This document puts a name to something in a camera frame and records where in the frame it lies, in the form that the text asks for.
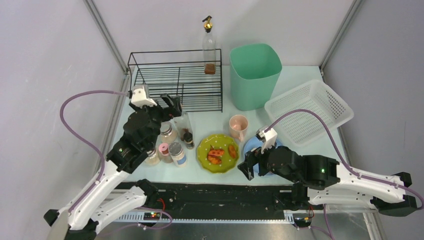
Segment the blue plate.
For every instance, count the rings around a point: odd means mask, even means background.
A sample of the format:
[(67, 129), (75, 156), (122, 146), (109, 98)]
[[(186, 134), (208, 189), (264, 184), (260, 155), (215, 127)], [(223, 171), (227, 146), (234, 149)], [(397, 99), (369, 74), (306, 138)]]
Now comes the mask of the blue plate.
[[(284, 146), (283, 143), (279, 139), (276, 140), (275, 144), (276, 144), (276, 147)], [(245, 154), (247, 152), (250, 152), (253, 149), (259, 148), (262, 145), (263, 145), (263, 142), (260, 141), (259, 139), (257, 139), (256, 136), (253, 136), (252, 138), (250, 138), (245, 143), (244, 148), (243, 148), (243, 160), (246, 160)], [(255, 173), (255, 175), (259, 175), (259, 165), (258, 164), (255, 164), (253, 166), (253, 172)], [(268, 172), (266, 175), (264, 175), (262, 177), (272, 176), (272, 175), (274, 175), (272, 172)]]

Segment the tall jar blue label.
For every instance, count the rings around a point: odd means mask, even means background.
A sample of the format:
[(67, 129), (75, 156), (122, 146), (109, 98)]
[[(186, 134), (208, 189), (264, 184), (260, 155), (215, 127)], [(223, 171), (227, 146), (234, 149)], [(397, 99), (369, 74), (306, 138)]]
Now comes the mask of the tall jar blue label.
[(183, 146), (179, 142), (171, 143), (168, 146), (168, 152), (177, 167), (182, 168), (187, 164), (186, 154)]

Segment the oil bottle gold spout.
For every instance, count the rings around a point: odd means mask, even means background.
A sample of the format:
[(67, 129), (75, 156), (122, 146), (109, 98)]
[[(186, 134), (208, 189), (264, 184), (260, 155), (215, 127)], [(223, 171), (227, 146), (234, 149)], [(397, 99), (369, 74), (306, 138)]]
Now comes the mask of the oil bottle gold spout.
[(193, 134), (189, 114), (186, 111), (181, 112), (181, 116), (173, 118), (174, 125), (176, 127), (176, 131), (181, 141), (184, 140), (185, 133)]
[(205, 35), (202, 40), (202, 51), (204, 61), (204, 73), (214, 75), (216, 73), (216, 41), (214, 39), (211, 23), (212, 16), (208, 15), (202, 20)]

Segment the green dotted plate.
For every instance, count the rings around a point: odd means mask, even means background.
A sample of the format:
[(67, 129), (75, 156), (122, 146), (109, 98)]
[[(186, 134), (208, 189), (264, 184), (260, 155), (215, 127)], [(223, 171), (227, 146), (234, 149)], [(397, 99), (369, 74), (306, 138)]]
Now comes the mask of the green dotted plate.
[(239, 145), (228, 135), (211, 134), (200, 141), (195, 156), (205, 170), (224, 174), (235, 168), (240, 158)]

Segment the pink mug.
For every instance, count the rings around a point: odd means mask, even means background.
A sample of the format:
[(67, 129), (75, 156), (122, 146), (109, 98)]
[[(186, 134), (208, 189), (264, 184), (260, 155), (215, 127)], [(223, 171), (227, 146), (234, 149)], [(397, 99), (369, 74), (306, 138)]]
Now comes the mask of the pink mug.
[(230, 136), (239, 140), (240, 142), (244, 142), (248, 126), (249, 121), (244, 115), (237, 114), (232, 116), (229, 120)]

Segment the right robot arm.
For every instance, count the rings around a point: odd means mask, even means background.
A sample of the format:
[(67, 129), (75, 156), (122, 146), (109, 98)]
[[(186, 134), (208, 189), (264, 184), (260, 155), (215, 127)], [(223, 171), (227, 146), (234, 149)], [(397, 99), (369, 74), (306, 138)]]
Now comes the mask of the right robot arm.
[(292, 182), (289, 193), (276, 195), (276, 200), (290, 210), (348, 205), (377, 210), (386, 216), (406, 217), (419, 209), (417, 199), (405, 189), (412, 183), (406, 172), (389, 176), (354, 174), (333, 158), (298, 155), (286, 146), (249, 150), (237, 168), (249, 181), (272, 173)]

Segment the round glass jar silver lid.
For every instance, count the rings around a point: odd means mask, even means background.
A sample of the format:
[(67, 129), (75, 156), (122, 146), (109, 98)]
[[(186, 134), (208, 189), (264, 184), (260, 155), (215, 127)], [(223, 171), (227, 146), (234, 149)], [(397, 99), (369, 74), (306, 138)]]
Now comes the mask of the round glass jar silver lid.
[(146, 165), (154, 166), (160, 163), (161, 159), (156, 149), (147, 152), (148, 157), (145, 159)]

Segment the green plastic bin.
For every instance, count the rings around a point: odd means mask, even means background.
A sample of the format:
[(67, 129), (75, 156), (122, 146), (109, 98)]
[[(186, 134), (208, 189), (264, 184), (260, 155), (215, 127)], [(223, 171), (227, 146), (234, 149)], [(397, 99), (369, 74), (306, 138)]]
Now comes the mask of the green plastic bin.
[(268, 44), (253, 43), (233, 48), (229, 60), (234, 106), (240, 111), (264, 107), (282, 71), (278, 54)]

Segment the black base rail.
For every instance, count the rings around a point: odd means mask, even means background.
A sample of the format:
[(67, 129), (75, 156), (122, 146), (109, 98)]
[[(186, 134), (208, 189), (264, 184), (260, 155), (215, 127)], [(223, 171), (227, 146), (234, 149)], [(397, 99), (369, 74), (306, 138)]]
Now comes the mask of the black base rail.
[(283, 220), (285, 211), (307, 211), (311, 204), (300, 185), (220, 185), (120, 183), (117, 190), (147, 188), (146, 208), (165, 210), (181, 220)]

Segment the small black cap spice bottle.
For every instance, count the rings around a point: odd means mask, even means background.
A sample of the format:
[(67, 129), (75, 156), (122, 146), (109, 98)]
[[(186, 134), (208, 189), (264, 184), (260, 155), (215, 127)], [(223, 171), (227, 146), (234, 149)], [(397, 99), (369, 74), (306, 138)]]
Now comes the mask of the small black cap spice bottle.
[(191, 150), (195, 148), (193, 134), (191, 132), (185, 132), (183, 135), (183, 141), (187, 149)]

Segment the white plastic basket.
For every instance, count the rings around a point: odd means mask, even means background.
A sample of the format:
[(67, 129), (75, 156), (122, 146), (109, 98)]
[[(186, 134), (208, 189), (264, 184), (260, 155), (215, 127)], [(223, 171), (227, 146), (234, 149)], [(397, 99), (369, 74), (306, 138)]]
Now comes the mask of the white plastic basket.
[[(309, 110), (318, 115), (330, 131), (354, 117), (351, 107), (331, 87), (317, 79), (270, 99), (264, 109), (272, 122), (294, 110)], [(306, 146), (326, 134), (319, 120), (306, 112), (293, 113), (273, 128), (284, 143), (296, 147)]]

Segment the pink lid spice shaker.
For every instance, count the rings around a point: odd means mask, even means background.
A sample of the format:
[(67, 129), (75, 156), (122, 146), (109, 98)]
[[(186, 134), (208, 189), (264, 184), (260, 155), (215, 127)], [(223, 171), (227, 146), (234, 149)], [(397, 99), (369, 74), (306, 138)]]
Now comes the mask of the pink lid spice shaker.
[(166, 163), (166, 164), (170, 164), (173, 163), (173, 159), (170, 156), (169, 153), (169, 144), (168, 143), (161, 143), (158, 147), (157, 147), (158, 153), (159, 153), (159, 158), (162, 162)]

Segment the orange chicken wing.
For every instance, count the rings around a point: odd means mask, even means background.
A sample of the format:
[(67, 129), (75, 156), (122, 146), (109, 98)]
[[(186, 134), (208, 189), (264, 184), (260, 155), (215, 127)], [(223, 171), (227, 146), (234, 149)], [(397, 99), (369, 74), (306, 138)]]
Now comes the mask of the orange chicken wing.
[(215, 149), (212, 145), (210, 146), (210, 150), (208, 152), (208, 156), (214, 156), (214, 157), (222, 157), (225, 154), (225, 151), (223, 149)]
[(215, 157), (215, 156), (207, 156), (208, 161), (213, 164), (213, 165), (221, 165), (222, 164), (222, 160), (220, 157)]

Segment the brown fried food piece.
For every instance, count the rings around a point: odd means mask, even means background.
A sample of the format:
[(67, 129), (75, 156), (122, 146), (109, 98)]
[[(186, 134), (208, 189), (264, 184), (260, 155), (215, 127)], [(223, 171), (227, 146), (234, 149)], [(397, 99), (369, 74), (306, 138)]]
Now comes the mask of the brown fried food piece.
[(237, 150), (236, 150), (236, 148), (235, 148), (234, 145), (230, 144), (228, 146), (228, 154), (230, 155), (230, 157), (232, 159), (236, 159), (238, 157), (238, 152), (237, 152)]

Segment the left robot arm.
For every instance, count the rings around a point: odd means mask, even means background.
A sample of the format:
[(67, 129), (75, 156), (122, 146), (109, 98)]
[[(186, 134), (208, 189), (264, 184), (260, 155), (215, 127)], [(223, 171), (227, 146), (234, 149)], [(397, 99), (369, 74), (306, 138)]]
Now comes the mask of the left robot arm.
[(101, 155), (96, 175), (81, 192), (61, 209), (50, 209), (44, 220), (50, 226), (50, 240), (93, 240), (123, 214), (143, 207), (157, 193), (148, 180), (138, 181), (119, 197), (106, 201), (148, 157), (157, 143), (162, 123), (182, 114), (180, 96), (163, 93), (166, 107), (140, 89), (129, 95), (132, 114), (123, 125), (123, 135), (108, 154)]

